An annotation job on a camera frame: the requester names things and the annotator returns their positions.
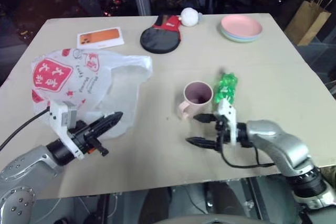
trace black cable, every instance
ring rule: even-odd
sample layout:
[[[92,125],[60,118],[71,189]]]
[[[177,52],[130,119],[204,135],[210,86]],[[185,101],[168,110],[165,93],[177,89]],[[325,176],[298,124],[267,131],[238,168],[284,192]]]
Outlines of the black cable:
[[[186,193],[188,194],[188,197],[189,197],[189,200],[190,200],[191,204],[193,204],[193,206],[194,206],[195,208],[197,208],[200,212],[202,212],[203,214],[206,215],[206,212],[203,211],[203,210],[202,210],[201,208],[199,208],[198,206],[196,206],[196,204],[193,202],[193,200],[191,199],[191,196],[190,196],[189,191],[187,190],[187,188],[186,188],[185,186],[183,186],[183,188],[184,188],[184,190],[186,191]]]
[[[270,167],[270,166],[274,166],[275,164],[274,163],[268,163],[268,164],[261,164],[260,163],[260,160],[259,160],[259,153],[258,153],[258,149],[253,146],[254,150],[255,150],[255,153],[256,153],[256,161],[257,161],[257,165],[234,165],[234,164],[231,164],[227,159],[226,157],[224,156],[224,148],[223,148],[223,141],[224,141],[224,133],[221,133],[220,134],[220,138],[219,138],[219,149],[221,150],[220,154],[222,156],[222,159],[224,160],[224,162],[232,167],[232,168],[239,168],[239,169],[251,169],[251,168],[259,168],[259,167]]]
[[[26,127],[29,123],[34,121],[35,119],[39,118],[43,114],[47,113],[49,111],[49,107],[47,107],[45,110],[41,111],[37,115],[33,116],[31,119],[29,119],[27,122],[25,122],[23,125],[21,125],[19,128],[17,128],[1,145],[0,145],[0,151],[10,142],[10,140],[19,133],[24,127]]]

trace stacked plates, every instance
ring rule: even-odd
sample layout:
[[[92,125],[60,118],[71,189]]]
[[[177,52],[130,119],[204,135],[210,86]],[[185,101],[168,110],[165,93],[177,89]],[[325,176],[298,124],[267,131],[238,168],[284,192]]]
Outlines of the stacked plates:
[[[226,38],[240,43],[258,39],[263,30],[258,21],[240,14],[225,16],[220,26],[221,32]]]

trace green object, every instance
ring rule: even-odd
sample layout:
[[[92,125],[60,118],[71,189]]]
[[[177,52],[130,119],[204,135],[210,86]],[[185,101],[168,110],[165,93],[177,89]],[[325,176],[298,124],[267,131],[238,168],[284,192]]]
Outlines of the green object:
[[[219,104],[223,98],[233,104],[237,83],[238,78],[233,73],[224,73],[215,88],[215,104]]]

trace plastic bag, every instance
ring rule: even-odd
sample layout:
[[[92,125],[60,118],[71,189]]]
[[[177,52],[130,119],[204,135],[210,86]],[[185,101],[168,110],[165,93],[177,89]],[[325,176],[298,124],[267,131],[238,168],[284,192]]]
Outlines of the plastic bag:
[[[49,100],[73,103],[77,120],[86,123],[123,112],[120,122],[101,137],[104,139],[119,136],[133,125],[139,86],[152,74],[152,59],[104,50],[64,49],[37,58],[31,68],[35,113],[44,110]]]

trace wooden table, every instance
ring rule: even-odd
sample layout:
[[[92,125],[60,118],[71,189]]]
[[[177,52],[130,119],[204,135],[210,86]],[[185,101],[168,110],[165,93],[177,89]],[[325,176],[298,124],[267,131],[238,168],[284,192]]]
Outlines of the wooden table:
[[[0,136],[6,139],[33,116],[32,60],[53,50],[76,47],[76,34],[120,26],[125,44],[109,48],[124,55],[149,55],[153,76],[140,89],[135,125],[104,142],[98,152],[70,163],[39,198],[94,195],[278,172],[276,168],[233,169],[220,155],[190,145],[188,136],[214,136],[213,125],[181,121],[175,115],[183,87],[202,80],[213,85],[221,70],[239,78],[237,119],[269,119],[300,137],[319,166],[336,164],[336,103],[269,14],[251,14],[263,26],[262,37],[249,44],[218,32],[223,15],[205,15],[195,27],[181,27],[182,41],[169,54],[154,55],[140,46],[140,35],[156,17],[69,18],[48,20],[0,88]],[[0,153],[0,168],[31,148],[56,139],[41,121],[21,131]],[[232,163],[254,164],[253,150],[227,148]],[[261,153],[263,162],[269,161]]]

